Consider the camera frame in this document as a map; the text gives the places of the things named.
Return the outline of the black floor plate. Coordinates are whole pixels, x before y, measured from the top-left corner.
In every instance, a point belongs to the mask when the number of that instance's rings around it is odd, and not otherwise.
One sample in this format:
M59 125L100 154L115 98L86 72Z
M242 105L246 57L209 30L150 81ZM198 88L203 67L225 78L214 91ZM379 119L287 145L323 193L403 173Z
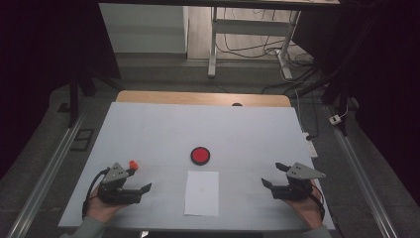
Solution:
M94 129L79 129L70 149L75 152L86 152L94 135Z

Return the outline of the black metal stand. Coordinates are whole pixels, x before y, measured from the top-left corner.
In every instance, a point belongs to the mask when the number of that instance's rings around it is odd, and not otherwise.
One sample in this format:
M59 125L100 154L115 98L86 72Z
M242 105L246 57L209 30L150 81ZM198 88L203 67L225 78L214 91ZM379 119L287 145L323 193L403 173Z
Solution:
M349 12L308 12L300 14L293 40L309 53L321 70L322 78L300 94L305 95L321 86L327 89L321 97L326 105L339 99L337 127L344 136L348 110L350 73L356 56L377 19L372 9L353 9Z
M94 78L99 79L118 92L124 90L122 85L92 67L76 69L69 78L69 128L75 125L79 117L78 89L81 89L85 96L93 97L96 93Z

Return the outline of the white paper sheet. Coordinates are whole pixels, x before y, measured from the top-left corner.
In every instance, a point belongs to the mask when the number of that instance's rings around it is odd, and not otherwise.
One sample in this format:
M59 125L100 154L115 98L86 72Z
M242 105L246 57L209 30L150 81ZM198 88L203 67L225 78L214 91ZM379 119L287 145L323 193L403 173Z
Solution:
M188 172L184 214L195 216L219 215L218 172Z

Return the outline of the white desk frame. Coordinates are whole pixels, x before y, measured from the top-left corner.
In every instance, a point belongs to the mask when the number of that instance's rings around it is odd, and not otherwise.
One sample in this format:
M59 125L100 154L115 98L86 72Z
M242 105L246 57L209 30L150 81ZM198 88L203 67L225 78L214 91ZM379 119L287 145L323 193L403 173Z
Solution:
M219 19L218 8L213 7L211 12L211 45L207 75L213 78L216 74L216 37L218 34L275 36L283 37L283 44L281 49L276 51L276 57L284 78L291 79L292 74L285 57L299 15L299 11L291 11L287 22Z

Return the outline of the person's right hand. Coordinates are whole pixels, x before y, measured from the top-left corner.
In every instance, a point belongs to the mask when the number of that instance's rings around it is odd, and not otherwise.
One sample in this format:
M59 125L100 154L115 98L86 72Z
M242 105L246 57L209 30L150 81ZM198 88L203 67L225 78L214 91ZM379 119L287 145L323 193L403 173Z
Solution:
M287 200L286 203L294 210L309 230L323 226L318 204L310 197L300 201Z

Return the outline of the person's left hand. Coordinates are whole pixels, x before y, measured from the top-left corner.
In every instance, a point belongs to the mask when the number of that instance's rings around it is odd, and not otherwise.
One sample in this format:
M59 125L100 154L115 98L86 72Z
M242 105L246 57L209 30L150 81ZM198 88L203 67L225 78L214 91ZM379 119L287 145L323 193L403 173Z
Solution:
M95 187L90 193L87 204L86 215L96 219L102 223L108 223L114 215L121 209L125 208L125 204L112 205L104 203L98 196L98 187Z

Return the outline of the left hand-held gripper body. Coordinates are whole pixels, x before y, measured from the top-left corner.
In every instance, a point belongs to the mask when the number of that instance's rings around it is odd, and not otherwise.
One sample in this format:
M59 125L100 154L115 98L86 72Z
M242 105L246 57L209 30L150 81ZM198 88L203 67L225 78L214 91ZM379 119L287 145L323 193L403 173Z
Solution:
M107 169L100 182L97 196L107 204L133 204L141 201L139 189L124 189L127 181L126 170L118 163Z

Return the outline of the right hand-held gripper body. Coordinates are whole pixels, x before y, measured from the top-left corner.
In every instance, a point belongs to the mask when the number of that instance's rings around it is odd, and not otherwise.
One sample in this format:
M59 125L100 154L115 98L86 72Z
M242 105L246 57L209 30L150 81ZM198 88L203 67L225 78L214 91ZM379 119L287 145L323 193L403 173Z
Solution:
M312 180L323 179L326 175L300 163L290 166L285 173L288 185L274 185L271 192L274 199L292 201L304 200L312 193Z

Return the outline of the black curtain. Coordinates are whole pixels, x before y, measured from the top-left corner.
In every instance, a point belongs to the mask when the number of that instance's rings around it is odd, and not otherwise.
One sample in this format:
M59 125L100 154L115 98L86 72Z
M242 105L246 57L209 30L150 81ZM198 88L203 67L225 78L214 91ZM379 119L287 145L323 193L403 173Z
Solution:
M75 78L120 71L99 0L0 0L0 179L49 108L50 95Z
M420 206L420 0L339 0L377 19L356 56L356 120Z

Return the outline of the metal floor rail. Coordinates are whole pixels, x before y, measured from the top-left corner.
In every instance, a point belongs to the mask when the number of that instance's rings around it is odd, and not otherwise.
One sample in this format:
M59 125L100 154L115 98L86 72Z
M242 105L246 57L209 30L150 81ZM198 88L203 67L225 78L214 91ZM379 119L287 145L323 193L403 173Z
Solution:
M65 130L46 168L31 191L6 238L25 238L85 117L91 101L83 102L78 118Z
M398 233L392 221L390 220L390 217L386 212L382 201L376 194L368 178L368 174L360 162L359 157L349 138L345 136L337 126L332 126L332 128L368 206L369 213L374 219L374 222L381 234L381 237L399 238Z

